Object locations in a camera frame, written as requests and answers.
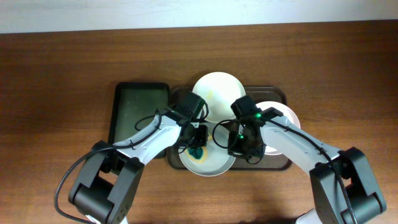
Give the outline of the green and yellow sponge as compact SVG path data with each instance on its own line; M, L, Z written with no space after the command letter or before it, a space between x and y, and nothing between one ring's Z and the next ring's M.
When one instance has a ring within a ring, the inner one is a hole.
M208 150L205 146L202 147L190 147L185 150L186 155L190 160L196 163L204 163L207 158Z

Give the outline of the pale blue plate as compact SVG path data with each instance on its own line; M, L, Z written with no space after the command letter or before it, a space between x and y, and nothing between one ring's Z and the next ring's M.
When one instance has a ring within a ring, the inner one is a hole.
M230 169L236 158L230 156L227 149L223 149L214 143L212 132L215 124L205 123L205 125L208 127L208 140L205 146L208 150L208 155L204 163L199 164L190 160L185 150L179 154L179 158L190 172L204 177L213 177Z

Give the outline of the pink white plate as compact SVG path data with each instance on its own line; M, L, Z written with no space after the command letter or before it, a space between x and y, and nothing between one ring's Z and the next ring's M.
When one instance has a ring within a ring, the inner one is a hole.
M275 101L263 101L263 102L257 103L256 106L258 108L260 108L261 110L266 110L268 108L275 108L275 109L281 111L284 114L284 116L286 116L289 119L289 121L293 122L293 124L296 125L296 127L301 128L300 121L299 121L297 115L293 112L292 109L290 109L288 106L286 106L282 103L275 102ZM277 155L280 155L280 152L278 152L273 147L266 146L264 154L267 156L277 156Z

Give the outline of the cream white plate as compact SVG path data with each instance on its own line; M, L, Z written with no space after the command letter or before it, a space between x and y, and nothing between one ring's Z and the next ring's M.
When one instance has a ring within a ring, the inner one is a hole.
M231 105L246 94L241 82L225 72L202 76L194 85L193 92L206 101L209 114L205 120L210 123L235 119Z

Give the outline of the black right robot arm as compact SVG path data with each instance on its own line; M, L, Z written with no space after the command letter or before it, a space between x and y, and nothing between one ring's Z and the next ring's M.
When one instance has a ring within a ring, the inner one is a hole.
M230 153L249 157L270 146L310 177L315 207L296 223L366 223L386 211L382 191L359 149L344 151L321 142L275 108L233 103L231 109L243 131L230 132Z

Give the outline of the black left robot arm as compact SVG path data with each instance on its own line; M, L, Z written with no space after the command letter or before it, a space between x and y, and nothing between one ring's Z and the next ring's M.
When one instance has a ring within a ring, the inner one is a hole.
M77 160L82 168L68 201L86 216L83 223L126 223L145 166L170 146L191 145L202 109L174 106L156 111L135 135L114 144L99 141Z

